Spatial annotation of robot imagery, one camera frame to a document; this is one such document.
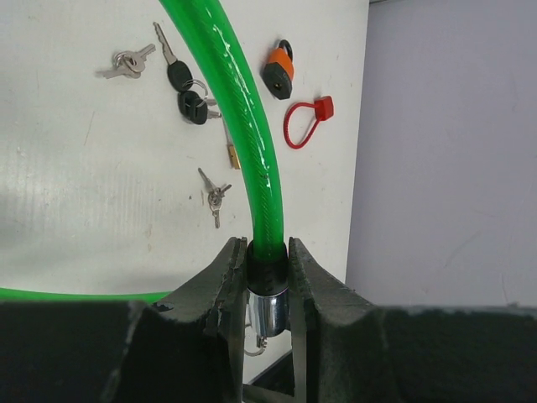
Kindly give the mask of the green cable bike lock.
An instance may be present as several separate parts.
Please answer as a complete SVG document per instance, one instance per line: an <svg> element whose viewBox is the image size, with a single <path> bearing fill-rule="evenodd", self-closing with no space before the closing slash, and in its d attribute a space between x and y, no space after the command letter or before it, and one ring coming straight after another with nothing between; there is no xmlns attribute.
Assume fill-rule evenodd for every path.
<svg viewBox="0 0 537 403"><path fill-rule="evenodd" d="M154 301L232 235L258 257L283 239L268 115L219 1L1 4L1 298ZM153 22L222 118L186 122ZM106 79L154 44L138 79ZM231 167L222 120L241 169ZM219 229L198 169L232 184Z"/></svg>

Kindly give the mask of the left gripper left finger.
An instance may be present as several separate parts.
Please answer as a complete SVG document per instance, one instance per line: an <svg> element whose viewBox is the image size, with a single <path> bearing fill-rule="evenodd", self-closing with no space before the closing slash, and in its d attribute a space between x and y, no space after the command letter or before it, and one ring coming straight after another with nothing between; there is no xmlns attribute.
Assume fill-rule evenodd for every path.
<svg viewBox="0 0 537 403"><path fill-rule="evenodd" d="M160 301L3 301L4 402L238 402L247 242Z"/></svg>

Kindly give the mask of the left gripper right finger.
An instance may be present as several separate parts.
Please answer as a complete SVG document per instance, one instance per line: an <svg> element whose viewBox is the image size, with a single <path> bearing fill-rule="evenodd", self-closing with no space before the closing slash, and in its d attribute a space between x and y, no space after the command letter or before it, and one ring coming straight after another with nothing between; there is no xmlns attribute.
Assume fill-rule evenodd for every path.
<svg viewBox="0 0 537 403"><path fill-rule="evenodd" d="M536 310L376 306L289 241L298 402L533 402Z"/></svg>

